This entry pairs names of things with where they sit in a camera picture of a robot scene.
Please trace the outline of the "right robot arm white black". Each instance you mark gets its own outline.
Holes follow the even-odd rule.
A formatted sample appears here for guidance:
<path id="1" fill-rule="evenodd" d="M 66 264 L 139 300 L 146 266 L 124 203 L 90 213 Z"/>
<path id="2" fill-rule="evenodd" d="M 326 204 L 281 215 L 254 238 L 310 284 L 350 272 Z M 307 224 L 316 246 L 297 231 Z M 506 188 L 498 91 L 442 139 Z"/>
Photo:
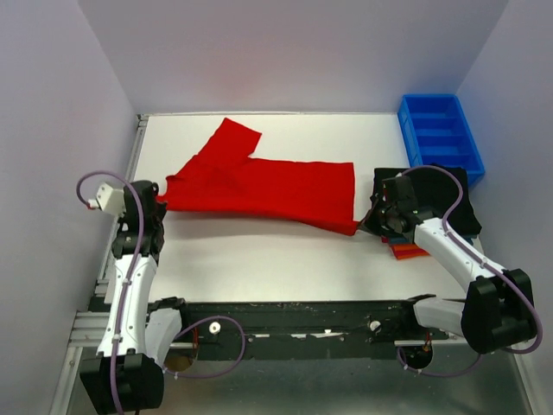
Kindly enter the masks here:
<path id="1" fill-rule="evenodd" d="M 426 297 L 397 318 L 410 339 L 436 328 L 463 337 L 473 351 L 489 354 L 530 341 L 537 347 L 543 326 L 534 306 L 531 279 L 508 270 L 466 242 L 447 214 L 420 205 L 408 173 L 380 181 L 360 229 L 378 236 L 400 235 L 432 256 L 464 290 L 464 301 Z"/>

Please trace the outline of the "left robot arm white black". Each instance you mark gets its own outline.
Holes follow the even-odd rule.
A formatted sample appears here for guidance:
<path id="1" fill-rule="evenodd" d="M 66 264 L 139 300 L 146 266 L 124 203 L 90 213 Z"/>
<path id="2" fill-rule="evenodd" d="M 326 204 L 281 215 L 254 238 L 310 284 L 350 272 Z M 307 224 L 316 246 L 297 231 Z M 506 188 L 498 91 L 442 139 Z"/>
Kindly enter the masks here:
<path id="1" fill-rule="evenodd" d="M 183 299 L 149 302 L 164 244 L 166 206 L 157 195 L 158 186 L 150 181 L 122 188 L 104 182 L 85 202 L 118 219 L 111 243 L 115 285 L 110 315 L 95 357 L 82 361 L 79 373 L 98 414 L 159 407 L 169 346 L 191 333 Z"/>

